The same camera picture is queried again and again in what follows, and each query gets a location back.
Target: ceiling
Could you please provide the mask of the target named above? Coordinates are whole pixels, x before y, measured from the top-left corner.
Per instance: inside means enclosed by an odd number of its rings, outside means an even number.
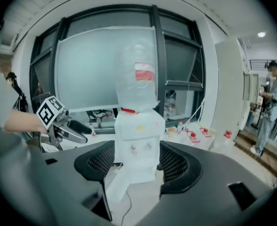
[[[14,0],[4,15],[3,44],[10,45],[27,23],[55,0]],[[209,9],[228,29],[230,35],[248,36],[252,43],[276,39],[276,28],[258,0],[195,0]],[[263,40],[256,36],[267,31]]]

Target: robotic arm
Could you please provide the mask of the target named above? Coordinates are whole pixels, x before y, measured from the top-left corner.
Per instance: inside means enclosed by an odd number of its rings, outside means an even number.
[[[90,134],[91,129],[78,121],[71,120],[69,111],[56,97],[46,98],[37,111],[37,115],[48,131],[41,135],[40,143],[53,145],[62,151],[60,143],[63,139],[79,144],[87,143],[83,134]]]

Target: yellow sticker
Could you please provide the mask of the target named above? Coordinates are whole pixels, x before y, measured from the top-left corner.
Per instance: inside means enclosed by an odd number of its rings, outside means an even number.
[[[135,130],[146,130],[146,127],[144,126],[137,126]]]

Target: black railing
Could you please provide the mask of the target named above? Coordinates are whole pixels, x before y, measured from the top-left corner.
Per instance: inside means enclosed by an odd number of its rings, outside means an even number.
[[[267,71],[267,68],[265,68],[265,64],[269,64],[271,61],[271,59],[250,59],[251,69],[258,71]]]

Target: black rectangular slot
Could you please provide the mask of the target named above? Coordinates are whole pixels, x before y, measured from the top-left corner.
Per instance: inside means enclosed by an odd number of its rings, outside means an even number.
[[[57,162],[57,160],[54,158],[50,158],[50,159],[45,160],[45,162],[46,162],[46,164],[50,165],[50,164]]]
[[[228,187],[236,198],[242,211],[256,201],[256,198],[242,182],[229,184]]]

